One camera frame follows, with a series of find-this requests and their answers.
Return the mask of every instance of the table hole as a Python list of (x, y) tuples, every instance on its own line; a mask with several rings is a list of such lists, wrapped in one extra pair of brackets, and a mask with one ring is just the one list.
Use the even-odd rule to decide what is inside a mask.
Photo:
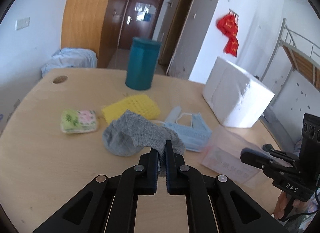
[(67, 79), (68, 79), (67, 76), (60, 76), (60, 77), (58, 77), (58, 78), (55, 78), (55, 79), (53, 80), (53, 83), (54, 83), (54, 84), (61, 84), (61, 83), (63, 83), (63, 82), (66, 82)]

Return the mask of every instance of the teal canister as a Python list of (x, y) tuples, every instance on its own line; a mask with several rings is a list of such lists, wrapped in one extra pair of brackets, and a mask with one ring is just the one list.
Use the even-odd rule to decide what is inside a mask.
[(144, 38), (133, 38), (125, 84), (134, 90), (151, 88), (161, 43)]

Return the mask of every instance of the finger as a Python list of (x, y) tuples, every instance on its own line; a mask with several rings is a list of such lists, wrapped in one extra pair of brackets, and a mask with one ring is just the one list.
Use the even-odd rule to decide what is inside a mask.
[(295, 208), (299, 208), (300, 206), (302, 207), (304, 205), (304, 202), (300, 201), (300, 200), (294, 200), (292, 206)]
[(282, 199), (281, 203), (280, 203), (280, 209), (284, 210), (285, 207), (288, 205), (289, 203), (289, 199), (287, 197), (285, 197), (284, 199)]
[(311, 200), (307, 201), (307, 202), (300, 202), (299, 208), (307, 208), (309, 206), (309, 204), (311, 203)]
[(279, 211), (279, 212), (278, 212), (278, 218), (277, 218), (277, 220), (278, 220), (278, 219), (282, 219), (283, 216), (284, 216), (284, 210)]
[(274, 211), (273, 211), (273, 215), (274, 215), (274, 217), (275, 217), (275, 219), (279, 219), (279, 212), (281, 211), (281, 210), (283, 210), (284, 208), (285, 208), (285, 206), (284, 206), (284, 208), (281, 208), (281, 203), (283, 203), (284, 201), (286, 201), (286, 199), (287, 199), (287, 197), (286, 197), (286, 193), (285, 192), (281, 192), (281, 194), (279, 195), (279, 197), (278, 197), (278, 201), (277, 201), (277, 203), (276, 203), (276, 207), (275, 207), (275, 209), (274, 209)]

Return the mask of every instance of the floral sponge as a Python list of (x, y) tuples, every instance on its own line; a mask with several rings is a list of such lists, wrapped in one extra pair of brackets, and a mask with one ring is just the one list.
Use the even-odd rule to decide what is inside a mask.
[(68, 134), (83, 134), (96, 131), (98, 122), (93, 110), (65, 110), (61, 115), (61, 130)]

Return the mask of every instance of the brown door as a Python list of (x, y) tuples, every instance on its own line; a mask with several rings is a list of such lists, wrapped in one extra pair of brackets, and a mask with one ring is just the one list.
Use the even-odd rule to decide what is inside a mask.
[(164, 0), (129, 0), (119, 49), (129, 50), (133, 37), (152, 39)]
[(168, 69), (183, 32), (183, 28), (186, 24), (192, 3), (193, 0), (180, 0), (178, 3), (161, 57), (159, 59), (159, 64), (167, 67)]

